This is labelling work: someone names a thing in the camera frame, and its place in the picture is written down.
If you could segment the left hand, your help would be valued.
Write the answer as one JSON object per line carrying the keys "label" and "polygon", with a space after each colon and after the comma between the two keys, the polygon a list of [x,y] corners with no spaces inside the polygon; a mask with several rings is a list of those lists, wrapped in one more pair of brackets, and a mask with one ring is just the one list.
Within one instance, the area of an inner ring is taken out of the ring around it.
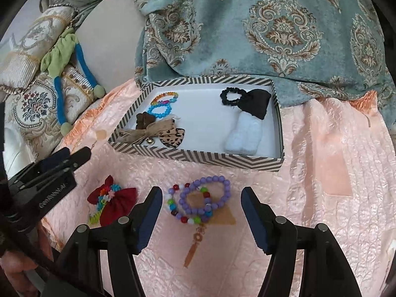
{"label": "left hand", "polygon": [[[54,260],[47,230],[41,225],[37,226],[38,243],[43,254]],[[37,288],[25,275],[25,271],[34,270],[37,265],[20,251],[6,251],[1,258],[1,267],[15,291],[21,296],[38,296]]]}

